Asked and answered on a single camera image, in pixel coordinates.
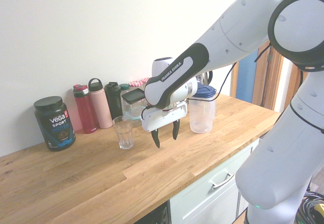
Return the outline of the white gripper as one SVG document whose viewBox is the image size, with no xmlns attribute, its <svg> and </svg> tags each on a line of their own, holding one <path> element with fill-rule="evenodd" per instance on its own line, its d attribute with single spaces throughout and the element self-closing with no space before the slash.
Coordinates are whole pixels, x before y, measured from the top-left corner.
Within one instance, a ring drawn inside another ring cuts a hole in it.
<svg viewBox="0 0 324 224">
<path fill-rule="evenodd" d="M 160 148 L 158 129 L 169 123 L 173 123 L 173 139 L 176 140 L 180 129 L 179 119 L 185 117 L 186 114 L 186 102 L 180 102 L 167 111 L 158 108 L 146 109 L 143 112 L 142 128 L 147 132 L 151 132 L 155 145 Z"/>
</svg>

